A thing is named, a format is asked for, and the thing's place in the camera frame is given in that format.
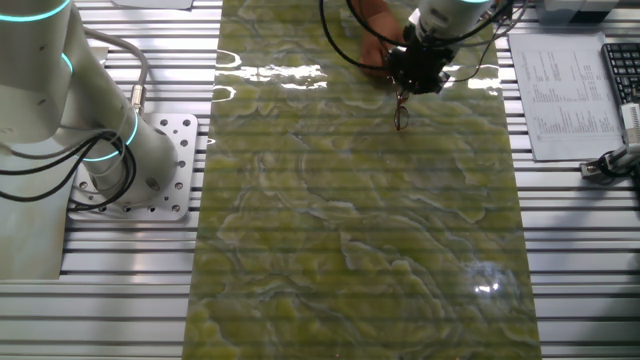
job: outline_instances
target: green marble slab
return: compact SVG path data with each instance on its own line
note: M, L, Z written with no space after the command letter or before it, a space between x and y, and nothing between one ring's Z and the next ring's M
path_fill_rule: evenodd
M397 132L317 5L224 1L183 358L540 359L495 49Z

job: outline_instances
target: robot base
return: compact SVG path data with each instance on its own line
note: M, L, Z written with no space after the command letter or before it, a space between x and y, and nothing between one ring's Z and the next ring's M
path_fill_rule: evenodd
M182 114L145 114L144 119L149 125L162 130L175 145L178 164L176 164L176 174L171 185L144 204L122 206L115 203L94 211L69 212L71 219L91 222L166 223L180 221L187 215L198 137L198 120L193 115ZM78 170L73 184L72 199L89 204L104 201L102 195L90 193L96 190L84 167Z

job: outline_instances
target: teal light ring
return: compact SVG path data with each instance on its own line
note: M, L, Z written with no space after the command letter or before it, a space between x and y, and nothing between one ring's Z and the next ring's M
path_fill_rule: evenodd
M128 146L129 144L131 144L131 142L133 141L133 138L136 137L136 133L138 132L138 112L137 111L133 111L134 114L136 114L136 124L133 128L133 132L131 133L131 136L129 137L129 140L127 140L126 145ZM84 159L84 161L91 161L91 162L98 162L98 161L104 161L104 160L108 160L111 159L112 157L118 155L119 152L114 151L113 153L107 155L107 156L103 156L101 158L98 159Z
M32 16L9 16L9 15L2 15L0 14L0 21L8 21L8 22L32 22L32 21L38 21L38 20L42 20L42 19L46 19L49 17L52 17L53 15L59 13L60 11L62 11L65 7L67 7L67 5L69 5L69 3L71 3L71 0L66 0L62 5L58 6L57 8L46 12L44 14L40 14L40 15L32 15Z
M65 55L64 53L62 53L62 60L64 60L64 62L66 62L67 65L69 65L69 70L71 70L71 73L73 74L73 65L71 64L71 60L69 60L67 55Z

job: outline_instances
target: end effector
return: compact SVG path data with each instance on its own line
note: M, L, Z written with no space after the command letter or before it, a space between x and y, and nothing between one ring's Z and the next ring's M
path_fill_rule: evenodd
M474 28L492 0L421 0L404 28L405 46L387 56L391 76L413 94L439 93L450 76L443 72L458 53L456 38Z

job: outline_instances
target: keyboard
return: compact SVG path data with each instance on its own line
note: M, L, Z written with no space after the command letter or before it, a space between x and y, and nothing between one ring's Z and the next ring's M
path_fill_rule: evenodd
M618 106L638 102L640 90L640 44L606 44L602 57Z

